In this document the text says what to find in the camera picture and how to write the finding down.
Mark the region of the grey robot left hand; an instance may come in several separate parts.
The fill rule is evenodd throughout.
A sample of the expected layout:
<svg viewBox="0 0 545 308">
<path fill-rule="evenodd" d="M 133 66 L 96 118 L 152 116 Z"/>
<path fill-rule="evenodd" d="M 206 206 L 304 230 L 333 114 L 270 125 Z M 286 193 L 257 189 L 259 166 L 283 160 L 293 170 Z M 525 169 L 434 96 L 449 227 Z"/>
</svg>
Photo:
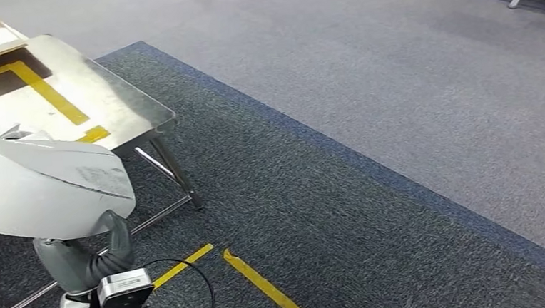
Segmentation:
<svg viewBox="0 0 545 308">
<path fill-rule="evenodd" d="M 101 279 L 129 271 L 135 261 L 131 233 L 125 219 L 108 210 L 98 221 L 110 232 L 108 251 L 102 255 L 90 252 L 75 239 L 33 240 L 39 260 L 67 293 L 80 294 L 92 290 Z"/>
</svg>

